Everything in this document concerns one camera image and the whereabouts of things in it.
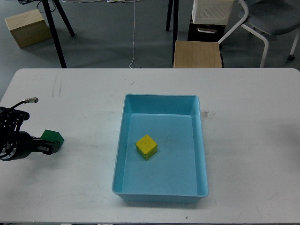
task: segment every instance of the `light blue bin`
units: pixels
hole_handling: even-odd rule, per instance
[[[147,161],[135,148],[146,134],[158,145]],[[112,191],[127,201],[194,203],[207,196],[197,96],[126,95]]]

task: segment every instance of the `white device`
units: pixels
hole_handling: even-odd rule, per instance
[[[234,0],[194,0],[195,24],[227,25]]]

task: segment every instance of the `white chair frame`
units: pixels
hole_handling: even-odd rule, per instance
[[[241,6],[243,7],[243,9],[245,11],[244,16],[218,41],[218,43],[221,44],[239,26],[241,26],[242,28],[246,29],[247,31],[249,31],[253,35],[257,36],[259,39],[261,39],[264,42],[264,50],[263,50],[263,53],[262,53],[262,60],[261,60],[261,64],[260,64],[260,68],[263,68],[265,66],[266,57],[267,57],[267,53],[268,53],[268,49],[269,49],[269,41],[263,35],[258,33],[256,30],[254,30],[254,29],[252,29],[252,28],[250,28],[250,27],[248,27],[247,25],[244,24],[245,22],[247,22],[247,18],[249,16],[249,9],[248,9],[248,6],[247,6],[245,0],[239,0],[239,3],[241,4]],[[295,51],[297,42],[299,40],[299,36],[300,36],[300,28],[298,28],[298,31],[296,33],[296,37],[295,37],[294,43],[292,45],[290,56],[294,55],[294,51]]]

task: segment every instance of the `gray floor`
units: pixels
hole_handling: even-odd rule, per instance
[[[286,0],[299,6],[297,0]],[[52,39],[20,49],[4,18],[35,9],[38,2],[21,5],[17,0],[0,0],[0,99],[15,72],[21,68],[60,68]],[[172,32],[165,31],[167,0],[140,0],[135,6],[136,68],[172,67]],[[129,68],[133,57],[133,3],[65,3],[62,6],[76,33],[71,37],[59,13],[52,15],[68,68]],[[180,0],[179,40],[186,40],[193,1]],[[235,2],[226,31],[238,20]],[[266,67],[300,69],[300,47],[296,59],[286,60],[295,32],[271,38]],[[223,44],[225,68],[258,67],[263,42],[238,28]]]

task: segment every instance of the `black tripod leg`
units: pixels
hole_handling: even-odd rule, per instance
[[[68,29],[68,31],[70,32],[70,35],[72,37],[75,36],[75,33],[71,27],[71,24],[65,14],[65,11],[63,10],[63,8],[61,7],[61,4],[60,4],[60,0],[53,0],[54,4],[56,5],[56,8],[58,9],[59,13],[60,13],[60,16],[62,17],[62,20],[65,22],[65,25]]]
[[[166,26],[165,26],[165,31],[170,31],[170,23],[171,23],[171,16],[172,16],[173,1],[174,0],[169,0],[168,14],[167,14],[167,23],[166,23]]]
[[[52,14],[51,14],[51,10],[50,10],[50,7],[49,7],[48,0],[46,0],[46,1],[43,0],[42,3],[43,3],[44,10],[45,10],[45,13],[46,13],[46,17],[47,17],[47,20],[48,20],[48,23],[49,23],[49,27],[50,27],[50,31],[51,31],[51,34],[52,34],[54,44],[55,44],[56,52],[58,54],[58,58],[60,59],[61,67],[62,68],[67,68],[65,58],[64,58],[64,55],[62,53],[61,46],[60,46],[60,40],[58,39],[58,35],[57,35],[56,28],[55,28],[55,25],[54,25],[54,21],[53,21],[53,18],[52,18]]]
[[[174,64],[174,54],[175,54],[175,43],[177,40],[178,32],[178,10],[179,10],[179,0],[174,0],[174,11],[173,11],[173,55],[172,63]]]

